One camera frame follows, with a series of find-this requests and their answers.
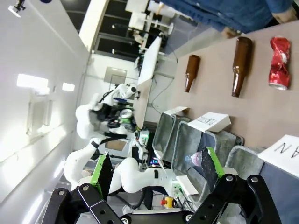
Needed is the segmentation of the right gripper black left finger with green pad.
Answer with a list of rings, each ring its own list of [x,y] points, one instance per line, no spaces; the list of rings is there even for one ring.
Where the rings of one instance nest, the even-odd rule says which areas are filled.
[[[72,191],[57,188],[52,192],[44,223],[75,224],[82,213],[90,212],[99,224],[121,224],[107,203],[113,172],[109,154],[101,155],[89,183]]]

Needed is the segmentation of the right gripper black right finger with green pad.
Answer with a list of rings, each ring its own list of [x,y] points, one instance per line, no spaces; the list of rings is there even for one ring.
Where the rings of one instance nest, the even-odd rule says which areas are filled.
[[[242,179],[225,173],[214,149],[203,147],[201,167],[205,177],[215,177],[216,182],[207,182],[210,194],[193,215],[195,224],[216,224],[229,204],[241,208],[247,224],[280,224],[278,210],[264,178],[250,175]]]

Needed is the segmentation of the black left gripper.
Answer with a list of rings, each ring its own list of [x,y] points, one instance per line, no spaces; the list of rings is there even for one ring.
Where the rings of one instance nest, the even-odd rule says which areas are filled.
[[[121,134],[119,105],[98,104],[90,110],[92,135]]]

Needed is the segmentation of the person's hand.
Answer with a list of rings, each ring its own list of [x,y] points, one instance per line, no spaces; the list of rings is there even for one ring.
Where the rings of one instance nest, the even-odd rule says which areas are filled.
[[[233,30],[233,29],[230,28],[230,27],[225,27],[225,28],[222,30],[221,34],[222,34],[222,36],[223,36],[225,39],[231,39],[231,38],[234,38],[234,37],[239,36],[241,33],[238,32],[238,31]]]

